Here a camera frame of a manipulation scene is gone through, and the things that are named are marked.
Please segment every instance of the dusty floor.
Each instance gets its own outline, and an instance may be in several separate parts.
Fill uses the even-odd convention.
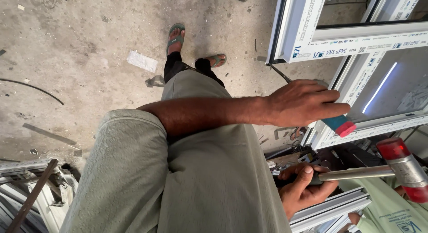
[[[286,85],[256,61],[267,55],[276,1],[0,0],[0,49],[6,50],[0,56],[0,77],[29,79],[65,104],[35,89],[1,82],[0,158],[58,158],[83,166],[107,111],[160,100],[162,88],[148,88],[144,81],[163,74],[168,29],[177,22],[186,26],[183,61],[225,53],[227,65],[214,72],[232,96],[269,95]],[[364,10],[364,4],[328,6],[320,22],[359,21]],[[127,63],[130,50],[157,60],[156,72]],[[329,82],[340,61],[278,67],[292,79]],[[74,156],[76,149],[66,143],[22,127],[24,123],[77,142],[74,147],[83,150],[83,157]],[[268,139],[261,145],[265,152],[291,143],[281,138],[284,133],[275,140],[274,126],[255,129],[261,142]],[[29,153],[33,148],[39,155]]]

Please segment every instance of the pvc scrap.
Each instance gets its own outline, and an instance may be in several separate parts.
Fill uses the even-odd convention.
[[[129,64],[145,69],[149,72],[155,72],[158,66],[158,61],[148,56],[142,55],[136,51],[129,51],[128,58],[126,59]]]

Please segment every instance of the flip-flop sandal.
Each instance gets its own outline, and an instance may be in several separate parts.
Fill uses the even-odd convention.
[[[226,56],[225,54],[217,54],[217,55],[209,56],[209,57],[212,57],[212,58],[214,58],[214,59],[215,59],[215,63],[214,63],[214,65],[212,65],[212,66],[211,66],[211,68],[215,67],[217,64],[219,64],[219,63],[220,63],[220,61],[224,60],[224,63],[223,63],[222,65],[218,66],[218,68],[219,68],[219,67],[223,66],[223,65],[226,63],[226,61],[227,61],[227,56]]]
[[[166,55],[168,56],[168,48],[169,46],[171,46],[173,43],[176,42],[181,42],[181,46],[183,46],[183,43],[185,42],[185,39],[181,36],[181,31],[185,29],[185,26],[183,24],[180,23],[175,23],[170,29],[169,29],[169,33],[168,33],[168,38],[169,35],[175,30],[175,29],[180,29],[180,34],[178,36],[176,36],[174,39],[168,41],[167,44],[167,52]]]

